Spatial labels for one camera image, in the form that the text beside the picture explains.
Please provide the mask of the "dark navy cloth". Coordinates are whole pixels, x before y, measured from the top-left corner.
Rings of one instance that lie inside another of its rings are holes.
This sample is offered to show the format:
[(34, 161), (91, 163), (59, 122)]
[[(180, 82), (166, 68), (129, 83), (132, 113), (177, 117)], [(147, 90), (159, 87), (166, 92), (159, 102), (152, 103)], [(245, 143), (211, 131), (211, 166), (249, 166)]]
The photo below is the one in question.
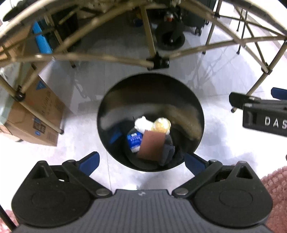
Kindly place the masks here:
[(174, 153), (175, 146), (173, 145), (172, 138), (170, 135), (166, 135), (161, 153), (161, 159), (159, 161), (160, 166), (165, 166), (168, 164), (172, 160)]

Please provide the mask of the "blue white snack wrapper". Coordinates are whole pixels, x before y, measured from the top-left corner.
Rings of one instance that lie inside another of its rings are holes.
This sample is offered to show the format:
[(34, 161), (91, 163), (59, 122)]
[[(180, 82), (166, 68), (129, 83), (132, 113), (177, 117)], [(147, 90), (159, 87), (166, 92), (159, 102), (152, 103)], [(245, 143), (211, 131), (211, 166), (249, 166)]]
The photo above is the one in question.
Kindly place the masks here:
[(140, 150), (143, 134), (136, 130), (131, 130), (126, 136), (126, 141), (132, 153), (137, 153)]

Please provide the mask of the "white yellow paper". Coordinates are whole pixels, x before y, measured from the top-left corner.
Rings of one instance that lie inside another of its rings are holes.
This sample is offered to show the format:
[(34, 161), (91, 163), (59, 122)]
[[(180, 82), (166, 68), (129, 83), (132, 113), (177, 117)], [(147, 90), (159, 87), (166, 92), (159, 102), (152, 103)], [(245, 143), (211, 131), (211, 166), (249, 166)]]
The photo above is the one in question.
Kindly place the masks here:
[(134, 128), (137, 131), (141, 132), (142, 134), (145, 131), (152, 131), (152, 132), (162, 132), (168, 135), (171, 129), (171, 122), (164, 117), (160, 117), (156, 119), (154, 122), (152, 122), (146, 119), (145, 116), (142, 116), (135, 120)]

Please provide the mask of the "black round trash bin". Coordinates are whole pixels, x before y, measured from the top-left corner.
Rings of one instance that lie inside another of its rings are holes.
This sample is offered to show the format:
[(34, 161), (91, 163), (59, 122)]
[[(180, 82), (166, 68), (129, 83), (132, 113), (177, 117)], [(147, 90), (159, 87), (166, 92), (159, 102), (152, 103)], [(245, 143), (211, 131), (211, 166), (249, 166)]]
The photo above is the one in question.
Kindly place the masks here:
[(105, 94), (97, 114), (102, 144), (119, 163), (145, 172), (184, 162), (203, 137), (202, 106), (185, 84), (161, 73), (127, 77)]

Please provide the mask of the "pink knitted rug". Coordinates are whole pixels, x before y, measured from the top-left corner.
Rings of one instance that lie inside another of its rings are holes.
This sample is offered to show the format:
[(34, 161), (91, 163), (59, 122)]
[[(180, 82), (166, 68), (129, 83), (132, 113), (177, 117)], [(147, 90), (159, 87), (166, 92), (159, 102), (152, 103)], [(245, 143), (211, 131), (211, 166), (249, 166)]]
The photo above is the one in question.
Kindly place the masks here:
[(267, 226), (273, 232), (287, 232), (286, 176), (286, 167), (282, 167), (261, 179), (273, 200), (273, 208), (267, 221)]

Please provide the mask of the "cardboard box with blue label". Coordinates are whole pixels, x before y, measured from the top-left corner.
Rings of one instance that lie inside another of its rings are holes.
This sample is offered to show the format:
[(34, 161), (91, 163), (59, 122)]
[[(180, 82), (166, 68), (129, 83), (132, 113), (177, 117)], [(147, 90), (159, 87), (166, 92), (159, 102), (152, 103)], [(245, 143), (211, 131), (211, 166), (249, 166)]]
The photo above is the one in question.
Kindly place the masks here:
[[(25, 100), (37, 113), (60, 127), (65, 105), (40, 77), (28, 88)], [(57, 146), (58, 132), (19, 102), (12, 101), (12, 103), (8, 119), (1, 124), (2, 133), (29, 143)]]

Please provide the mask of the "blue upright panel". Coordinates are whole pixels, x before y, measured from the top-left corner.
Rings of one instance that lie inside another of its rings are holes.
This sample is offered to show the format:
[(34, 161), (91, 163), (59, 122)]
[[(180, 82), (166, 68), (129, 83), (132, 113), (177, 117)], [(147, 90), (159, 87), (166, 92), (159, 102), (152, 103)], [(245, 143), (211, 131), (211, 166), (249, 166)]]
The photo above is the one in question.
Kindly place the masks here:
[(52, 53), (51, 46), (49, 45), (47, 39), (45, 38), (43, 30), (41, 29), (40, 25), (37, 22), (35, 22), (33, 24), (32, 29), (34, 34), (39, 34), (35, 37), (39, 51), (43, 54), (51, 54)]

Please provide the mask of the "black wheeled cart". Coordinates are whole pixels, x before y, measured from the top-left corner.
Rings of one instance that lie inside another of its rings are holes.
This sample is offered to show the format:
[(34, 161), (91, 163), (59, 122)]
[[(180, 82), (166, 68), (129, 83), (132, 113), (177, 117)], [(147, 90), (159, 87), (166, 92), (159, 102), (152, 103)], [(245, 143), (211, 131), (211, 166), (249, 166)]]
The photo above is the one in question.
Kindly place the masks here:
[(186, 27), (195, 28), (195, 35), (201, 36), (202, 28), (209, 24), (209, 20), (184, 9), (180, 6), (156, 9), (151, 14), (157, 24), (155, 37), (161, 50), (174, 51), (185, 43), (183, 31)]

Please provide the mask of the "tan folding camping table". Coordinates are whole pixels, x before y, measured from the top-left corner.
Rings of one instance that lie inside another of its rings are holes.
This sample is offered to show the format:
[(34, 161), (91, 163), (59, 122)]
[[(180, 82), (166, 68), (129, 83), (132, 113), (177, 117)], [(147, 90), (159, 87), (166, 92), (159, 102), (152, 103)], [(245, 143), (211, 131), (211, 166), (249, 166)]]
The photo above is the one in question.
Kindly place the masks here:
[[(221, 4), (220, 14), (220, 22), (237, 36), (276, 35), (276, 29), (266, 21), (230, 3)], [(143, 28), (129, 26), (124, 15), (82, 38), (77, 52), (132, 59), (149, 54)], [(104, 94), (122, 78), (145, 71), (145, 67), (100, 60), (76, 61), (71, 67), (67, 61), (53, 59), (39, 75), (68, 108), (62, 122), (65, 134), (97, 134), (97, 109)], [(203, 99), (247, 91), (262, 72), (245, 49), (230, 45), (173, 59), (163, 73), (179, 79)]]

